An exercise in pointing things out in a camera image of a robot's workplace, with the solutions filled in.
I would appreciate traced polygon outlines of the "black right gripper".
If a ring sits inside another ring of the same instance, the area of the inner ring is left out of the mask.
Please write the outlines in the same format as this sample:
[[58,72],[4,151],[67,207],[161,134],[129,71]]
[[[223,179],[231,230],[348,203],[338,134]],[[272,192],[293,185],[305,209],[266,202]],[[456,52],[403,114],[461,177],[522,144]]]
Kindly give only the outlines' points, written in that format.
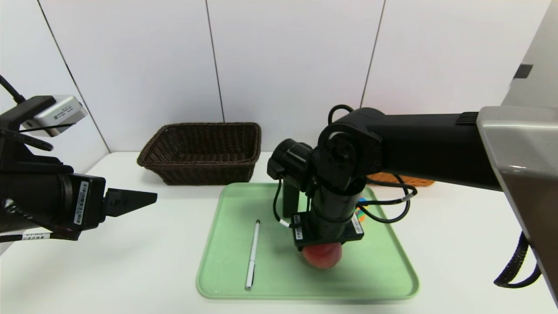
[[364,228],[355,210],[363,190],[363,184],[351,184],[347,190],[319,185],[309,191],[308,211],[290,215],[294,225],[293,240],[298,250],[312,245],[361,240]]

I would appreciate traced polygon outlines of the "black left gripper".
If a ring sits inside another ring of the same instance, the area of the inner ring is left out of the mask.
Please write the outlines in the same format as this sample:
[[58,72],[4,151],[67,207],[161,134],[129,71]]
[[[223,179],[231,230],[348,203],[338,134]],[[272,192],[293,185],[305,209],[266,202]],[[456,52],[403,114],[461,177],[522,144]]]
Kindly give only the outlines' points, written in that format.
[[105,179],[81,174],[8,173],[1,175],[1,232],[43,227],[62,234],[95,229],[156,203],[158,194],[109,188]]

